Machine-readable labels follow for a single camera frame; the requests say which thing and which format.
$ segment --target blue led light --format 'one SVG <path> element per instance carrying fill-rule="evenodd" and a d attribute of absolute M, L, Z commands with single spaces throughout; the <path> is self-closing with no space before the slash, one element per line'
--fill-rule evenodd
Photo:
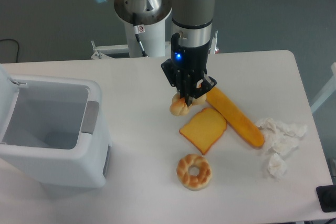
<path fill-rule="evenodd" d="M 176 59 L 177 60 L 181 60 L 182 59 L 182 56 L 181 56 L 181 54 L 179 54 L 179 53 L 175 53 L 175 56 L 176 56 Z"/>

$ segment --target sticker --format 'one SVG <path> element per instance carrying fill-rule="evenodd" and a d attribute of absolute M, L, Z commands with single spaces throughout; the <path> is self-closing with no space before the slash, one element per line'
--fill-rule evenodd
<path fill-rule="evenodd" d="M 145 25 L 134 26 L 134 33 L 135 34 L 142 34 L 144 32 L 145 32 Z"/>

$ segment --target gray floor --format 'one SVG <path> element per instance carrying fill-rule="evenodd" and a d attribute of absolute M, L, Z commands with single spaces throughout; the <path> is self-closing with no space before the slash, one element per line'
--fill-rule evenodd
<path fill-rule="evenodd" d="M 167 22 L 169 40 L 170 22 Z M 217 0 L 221 52 L 287 49 L 311 102 L 336 62 L 336 0 Z M 0 0 L 0 39 L 20 42 L 20 62 L 89 59 L 96 45 L 126 44 L 113 4 L 94 0 Z M 0 62 L 16 46 L 0 43 Z M 336 157 L 336 93 L 314 114 L 326 157 Z"/>

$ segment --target bin opening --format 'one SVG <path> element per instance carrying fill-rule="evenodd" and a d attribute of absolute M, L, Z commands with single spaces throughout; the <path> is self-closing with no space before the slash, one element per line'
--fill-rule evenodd
<path fill-rule="evenodd" d="M 27 84 L 28 88 L 20 88 L 2 143 L 74 148 L 89 95 L 88 87 L 43 81 L 28 81 Z"/>

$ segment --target crumpled tissue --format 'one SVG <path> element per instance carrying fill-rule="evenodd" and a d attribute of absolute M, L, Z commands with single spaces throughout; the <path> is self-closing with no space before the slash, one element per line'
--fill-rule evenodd
<path fill-rule="evenodd" d="M 280 179 L 285 174 L 287 165 L 277 153 L 274 153 L 269 160 L 267 169 L 274 177 Z"/>
<path fill-rule="evenodd" d="M 263 150 L 275 152 L 267 169 L 275 178 L 281 179 L 287 170 L 287 165 L 281 157 L 299 146 L 299 139 L 305 135 L 308 127 L 304 124 L 286 124 L 272 118 L 260 119 L 255 124 L 264 135 Z"/>

